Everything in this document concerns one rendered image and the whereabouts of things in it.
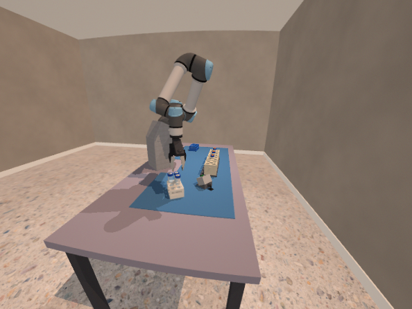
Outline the beige sloped desk with green button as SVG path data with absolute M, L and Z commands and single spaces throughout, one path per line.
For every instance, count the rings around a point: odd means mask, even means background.
M 197 185 L 200 186 L 203 189 L 208 188 L 209 190 L 212 189 L 212 178 L 210 177 L 210 174 L 208 175 L 201 175 L 200 177 L 196 178 L 197 179 Z M 210 187 L 210 188 L 209 188 Z

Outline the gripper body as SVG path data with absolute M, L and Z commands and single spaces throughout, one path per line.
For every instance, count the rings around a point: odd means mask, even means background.
M 173 139 L 175 139 L 175 138 L 176 138 L 176 139 L 182 138 L 182 135 L 181 135 L 181 136 L 171 136 L 171 135 L 170 135 L 170 138 L 172 138 L 172 142 L 173 142 Z M 171 145 L 171 148 L 170 148 L 170 145 Z M 175 156 L 175 150 L 174 150 L 174 147 L 173 147 L 173 144 L 172 144 L 172 143 L 169 144 L 169 150 L 171 151 L 172 155 Z

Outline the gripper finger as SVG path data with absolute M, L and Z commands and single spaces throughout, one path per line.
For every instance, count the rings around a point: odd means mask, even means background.
M 171 153 L 171 151 L 169 151 L 169 161 L 170 161 L 170 164 L 171 164 L 171 170 L 173 171 L 174 170 L 174 161 L 175 161 L 175 157 L 172 155 L 172 153 Z
M 185 164 L 185 161 L 186 161 L 186 152 L 185 152 L 185 150 L 184 150 L 184 156 L 180 156 L 180 159 L 181 159 L 181 164 L 182 164 L 182 170 L 184 170 L 184 164 Z

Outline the light blue bench mat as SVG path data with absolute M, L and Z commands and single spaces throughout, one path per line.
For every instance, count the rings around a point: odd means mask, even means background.
M 217 177 L 211 177 L 212 189 L 197 185 L 196 178 L 200 177 L 210 149 L 213 150 L 212 147 L 199 147 L 197 151 L 189 151 L 189 146 L 184 147 L 184 170 L 182 165 L 177 170 L 184 187 L 184 197 L 170 200 L 167 173 L 160 173 L 129 207 L 235 219 L 228 148 L 216 148 L 220 150 L 220 160 Z

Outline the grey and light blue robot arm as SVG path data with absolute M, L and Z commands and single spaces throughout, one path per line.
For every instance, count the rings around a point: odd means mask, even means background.
M 166 81 L 157 100 L 153 99 L 150 103 L 150 110 L 162 115 L 158 121 L 169 124 L 169 134 L 171 136 L 181 136 L 182 122 L 191 123 L 197 112 L 196 103 L 203 84 L 210 79 L 213 63 L 194 53 L 181 55 L 174 63 L 173 70 Z M 191 72 L 193 78 L 186 104 L 178 100 L 171 100 L 183 75 Z M 173 147 L 177 157 L 184 156 L 181 139 L 173 139 Z

